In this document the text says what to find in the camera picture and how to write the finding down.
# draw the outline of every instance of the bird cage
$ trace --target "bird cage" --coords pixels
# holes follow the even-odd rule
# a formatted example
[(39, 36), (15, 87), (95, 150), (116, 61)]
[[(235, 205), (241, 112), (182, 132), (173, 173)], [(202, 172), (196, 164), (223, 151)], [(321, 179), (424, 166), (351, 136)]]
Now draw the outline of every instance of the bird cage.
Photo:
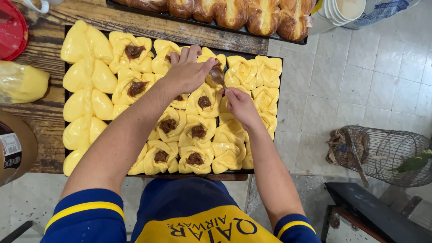
[[(349, 135), (351, 142), (346, 141)], [(330, 133), (327, 161), (400, 187), (432, 182), (430, 139), (407, 131), (345, 126)]]

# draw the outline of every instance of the blue and yellow shirt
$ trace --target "blue and yellow shirt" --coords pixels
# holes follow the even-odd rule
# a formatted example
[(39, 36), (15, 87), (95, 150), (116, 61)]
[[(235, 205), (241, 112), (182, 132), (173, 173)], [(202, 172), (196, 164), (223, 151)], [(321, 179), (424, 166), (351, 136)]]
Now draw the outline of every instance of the blue and yellow shirt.
[[(290, 214), (270, 233), (238, 208), (219, 181), (154, 179), (144, 189), (131, 242), (320, 243), (307, 218)], [(106, 189), (88, 189), (62, 199), (41, 241), (126, 242), (123, 201)]]

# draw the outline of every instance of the mug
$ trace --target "mug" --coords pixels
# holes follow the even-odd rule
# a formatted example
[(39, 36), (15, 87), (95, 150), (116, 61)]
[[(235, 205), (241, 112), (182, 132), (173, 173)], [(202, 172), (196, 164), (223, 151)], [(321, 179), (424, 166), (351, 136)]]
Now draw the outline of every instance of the mug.
[(31, 0), (24, 0), (24, 3), (31, 9), (36, 10), (40, 13), (48, 13), (48, 10), (50, 9), (50, 3), (52, 5), (57, 5), (62, 3), (64, 0), (41, 0), (42, 3), (42, 7), (41, 9), (38, 9), (35, 5), (33, 5), (33, 3), (31, 2)]

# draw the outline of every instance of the black baking tray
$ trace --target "black baking tray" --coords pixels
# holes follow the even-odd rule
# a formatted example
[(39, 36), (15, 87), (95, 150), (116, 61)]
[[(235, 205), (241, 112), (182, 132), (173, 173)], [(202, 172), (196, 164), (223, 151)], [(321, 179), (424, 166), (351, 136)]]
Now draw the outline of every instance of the black baking tray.
[(233, 33), (236, 33), (236, 34), (251, 35), (251, 36), (260, 37), (260, 38), (264, 38), (264, 39), (269, 39), (270, 38), (270, 39), (274, 39), (274, 40), (278, 40), (278, 41), (283, 41), (283, 42), (290, 42), (290, 43), (294, 43), (294, 44), (298, 44), (298, 45), (305, 45), (308, 42), (308, 37), (307, 36), (306, 36), (306, 38), (304, 38), (300, 42), (292, 42), (292, 41), (289, 41), (289, 40), (286, 40), (286, 39), (280, 37), (277, 33), (274, 33), (271, 36), (255, 35), (255, 34), (250, 33), (245, 26), (241, 27), (238, 30), (236, 30), (236, 29), (229, 29), (229, 28), (225, 28), (225, 27), (219, 26), (218, 24), (216, 24), (216, 22), (214, 20), (213, 20), (212, 23), (203, 23), (203, 22), (196, 21), (193, 18), (183, 19), (183, 18), (179, 18), (179, 17), (174, 17), (174, 16), (169, 15), (168, 12), (165, 12), (165, 13), (156, 13), (156, 12), (152, 12), (152, 11), (147, 11), (147, 10), (137, 9), (137, 8), (134, 8), (134, 7), (129, 7), (129, 6), (120, 4), (118, 2), (115, 2), (113, 0), (105, 0), (105, 1), (106, 1), (106, 4), (108, 6), (111, 6), (114, 9), (125, 11), (125, 12), (138, 13), (138, 14), (149, 15), (149, 16), (152, 16), (152, 17), (157, 17), (157, 18), (162, 18), (162, 19), (169, 19), (169, 20), (173, 20), (173, 21), (177, 21), (177, 22), (183, 22), (183, 23), (188, 23), (188, 24), (195, 24), (195, 25), (204, 26), (204, 27), (210, 27), (210, 28), (214, 28), (214, 29), (218, 29), (218, 30), (229, 31), (229, 32), (233, 32)]
[[(66, 34), (69, 32), (69, 30), (70, 30), (70, 28), (71, 28), (72, 26), (70, 26), (70, 25), (66, 25), (65, 27), (64, 27), (64, 36), (66, 37)], [(109, 33), (110, 33), (110, 31), (104, 31), (104, 30), (101, 30), (101, 32), (108, 38), (108, 35), (109, 35)], [(154, 43), (154, 41), (156, 40), (156, 39), (154, 39), (154, 38), (150, 38), (151, 40), (152, 40), (152, 44)], [(180, 43), (180, 42), (174, 42), (175, 44), (177, 44), (178, 46), (190, 46), (190, 44), (185, 44), (185, 43)], [(239, 51), (227, 51), (227, 50), (221, 50), (221, 49), (216, 49), (216, 48), (209, 48), (215, 55), (219, 55), (219, 54), (224, 54), (225, 56), (234, 56), (234, 55), (238, 55), (238, 56), (242, 56), (242, 57), (244, 57), (244, 58), (246, 58), (247, 60), (249, 60), (249, 59), (254, 59), (255, 58), (255, 56), (257, 56), (257, 55), (255, 55), (255, 54), (250, 54), (250, 53), (244, 53), (244, 52), (239, 52)], [(152, 49), (151, 49), (151, 52), (153, 52), (153, 54), (156, 56), (156, 51), (155, 51), (155, 48), (154, 48), (154, 46), (152, 45)], [(64, 73), (66, 74), (66, 72), (69, 70), (69, 68), (71, 67), (72, 65), (71, 64), (69, 64), (69, 63), (67, 63), (67, 62), (64, 62)], [(225, 67), (224, 67), (224, 69), (223, 69), (223, 71), (225, 72), (226, 70), (227, 70), (228, 68), (227, 68), (227, 65), (225, 65)], [(282, 84), (282, 74), (279, 76), (279, 79), (280, 79), (280, 83)], [(70, 91), (68, 91), (67, 89), (64, 89), (64, 102), (66, 103), (66, 101), (69, 99), (69, 97), (72, 95), (73, 93), (72, 92), (70, 92)], [(112, 95), (111, 94), (107, 94), (108, 95), (108, 97), (111, 99), (112, 98)], [(68, 121), (65, 121), (64, 122), (64, 127), (66, 128), (68, 125), (69, 125), (69, 123), (70, 122), (68, 122)], [(217, 117), (216, 118), (216, 126), (218, 127), (219, 126), (219, 118)], [(69, 150), (69, 149), (66, 149), (65, 148), (65, 151), (64, 151), (64, 154), (65, 154), (65, 158), (70, 154), (72, 152), (72, 150)], [(152, 175), (151, 177), (159, 177), (159, 178), (166, 178), (168, 175), (191, 175), (191, 174), (193, 174), (193, 173), (189, 173), (189, 174), (181, 174), (181, 173), (179, 173), (178, 171), (177, 172), (174, 172), (174, 173), (169, 173), (168, 171), (166, 171), (165, 173), (158, 173), (158, 174), (156, 174), (156, 175)], [(253, 169), (240, 169), (240, 170), (227, 170), (227, 171), (225, 171), (225, 172), (223, 172), (223, 173), (221, 173), (221, 174), (254, 174), (254, 170)], [(142, 174), (138, 174), (138, 175), (135, 175), (135, 176), (147, 176), (146, 174), (144, 174), (144, 173), (142, 173)]]

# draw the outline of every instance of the green bird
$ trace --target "green bird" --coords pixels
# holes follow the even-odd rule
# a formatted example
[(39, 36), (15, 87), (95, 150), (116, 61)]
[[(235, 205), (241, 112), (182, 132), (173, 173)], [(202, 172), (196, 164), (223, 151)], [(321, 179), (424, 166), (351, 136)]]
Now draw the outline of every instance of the green bird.
[(418, 156), (407, 158), (402, 164), (388, 171), (404, 173), (407, 171), (416, 171), (426, 166), (428, 160), (432, 157), (432, 150), (423, 150)]

